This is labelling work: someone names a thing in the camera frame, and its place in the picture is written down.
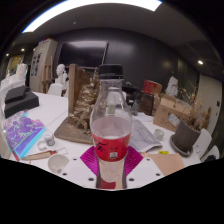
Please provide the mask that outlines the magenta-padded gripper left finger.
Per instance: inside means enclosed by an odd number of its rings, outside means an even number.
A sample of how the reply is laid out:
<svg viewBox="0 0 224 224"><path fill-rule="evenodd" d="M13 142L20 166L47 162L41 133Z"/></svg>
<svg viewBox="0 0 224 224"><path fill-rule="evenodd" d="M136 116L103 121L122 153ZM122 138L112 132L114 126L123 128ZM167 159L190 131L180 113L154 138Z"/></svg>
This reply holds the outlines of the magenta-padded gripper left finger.
<svg viewBox="0 0 224 224"><path fill-rule="evenodd" d="M80 157L73 157L60 176L84 188L95 188L99 174L98 158L94 147L90 147Z"/></svg>

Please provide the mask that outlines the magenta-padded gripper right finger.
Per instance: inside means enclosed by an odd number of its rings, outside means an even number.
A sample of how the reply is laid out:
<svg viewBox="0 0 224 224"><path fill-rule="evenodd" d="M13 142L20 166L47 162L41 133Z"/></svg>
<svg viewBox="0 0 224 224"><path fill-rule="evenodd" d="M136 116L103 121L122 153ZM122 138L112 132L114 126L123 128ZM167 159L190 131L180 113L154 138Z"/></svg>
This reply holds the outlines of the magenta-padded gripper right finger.
<svg viewBox="0 0 224 224"><path fill-rule="evenodd" d="M134 189L159 180L163 173L152 158L145 158L129 147L125 158L125 176L127 188Z"/></svg>

